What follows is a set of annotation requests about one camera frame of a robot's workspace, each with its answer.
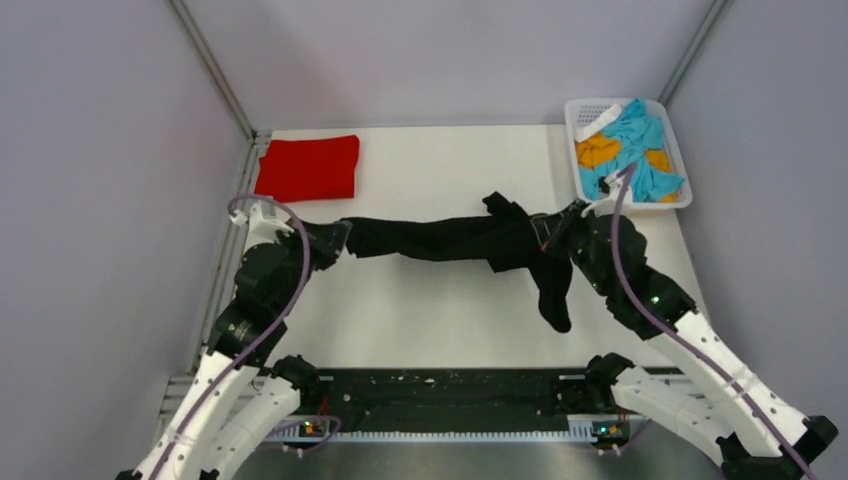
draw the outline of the white table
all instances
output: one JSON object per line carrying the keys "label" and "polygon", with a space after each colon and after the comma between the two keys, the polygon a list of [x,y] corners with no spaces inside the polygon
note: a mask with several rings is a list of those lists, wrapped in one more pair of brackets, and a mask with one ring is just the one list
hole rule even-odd
{"label": "white table", "polygon": [[[433,221],[485,215],[481,200],[493,191],[531,214],[564,208],[575,198],[564,128],[355,128],[278,131],[272,138],[361,140],[356,198],[292,204],[303,219]],[[675,214],[641,215],[632,218],[648,239],[650,264],[703,307]],[[245,248],[255,242],[248,237]],[[485,261],[357,260],[345,253],[312,276],[272,361],[302,354],[319,367],[584,367],[615,351],[644,366],[671,366],[612,318],[577,269],[568,292],[570,333],[545,322],[537,296],[526,270],[494,274]]]}

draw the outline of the orange cloth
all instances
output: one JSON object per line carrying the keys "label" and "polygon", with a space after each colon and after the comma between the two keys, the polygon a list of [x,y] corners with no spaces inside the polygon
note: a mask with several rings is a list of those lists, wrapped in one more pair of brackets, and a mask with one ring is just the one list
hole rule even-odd
{"label": "orange cloth", "polygon": [[595,168],[615,158],[619,150],[621,142],[599,132],[577,144],[577,163],[584,168]]}
{"label": "orange cloth", "polygon": [[[645,150],[645,158],[648,163],[661,172],[670,173],[674,171],[671,168],[671,162],[668,161],[668,156],[662,150]],[[660,203],[669,203],[674,201],[675,194],[669,193],[659,199]]]}

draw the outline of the folded red shirt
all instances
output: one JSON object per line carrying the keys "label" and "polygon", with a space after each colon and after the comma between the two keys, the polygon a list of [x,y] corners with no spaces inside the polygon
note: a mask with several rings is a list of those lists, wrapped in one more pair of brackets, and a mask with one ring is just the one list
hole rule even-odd
{"label": "folded red shirt", "polygon": [[353,198],[359,161],[356,135],[321,140],[273,140],[259,159],[254,193],[278,202]]}

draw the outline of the black garment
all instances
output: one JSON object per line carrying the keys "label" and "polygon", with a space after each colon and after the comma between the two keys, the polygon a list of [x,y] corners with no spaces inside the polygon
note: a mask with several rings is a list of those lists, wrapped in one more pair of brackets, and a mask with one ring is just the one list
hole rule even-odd
{"label": "black garment", "polygon": [[539,312],[554,330],[571,330],[565,295],[571,285],[568,259],[545,255],[530,217],[495,192],[483,199],[488,217],[449,218],[418,223],[345,218],[353,224],[347,249],[359,258],[399,253],[431,262],[486,260],[495,273],[527,268],[539,287]]}

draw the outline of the white laundry basket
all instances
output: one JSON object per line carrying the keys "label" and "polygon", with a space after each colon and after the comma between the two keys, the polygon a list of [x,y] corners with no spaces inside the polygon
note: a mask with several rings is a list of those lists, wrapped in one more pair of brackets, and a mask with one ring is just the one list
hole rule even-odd
{"label": "white laundry basket", "polygon": [[[574,128],[582,127],[592,123],[593,120],[603,113],[613,104],[619,104],[622,108],[633,101],[632,98],[581,98],[571,100],[565,104],[565,129],[568,136],[568,154],[571,162],[571,168],[574,172],[574,184],[577,187],[577,196],[580,199],[590,202],[583,192],[583,185],[580,183],[580,171],[577,164],[577,149],[574,146]],[[674,130],[671,128],[671,121],[668,119],[668,113],[665,111],[659,102],[654,100],[645,100],[645,106],[649,115],[659,117],[663,124],[663,134],[665,141],[663,149],[671,163],[671,168],[674,173],[683,177],[683,185],[677,190],[676,197],[673,202],[658,203],[658,202],[634,202],[628,206],[628,210],[668,210],[672,208],[683,208],[692,203],[692,188],[689,186],[689,177],[686,176],[686,168],[683,166],[683,157],[680,155],[680,148],[677,146],[677,139],[674,138]]]}

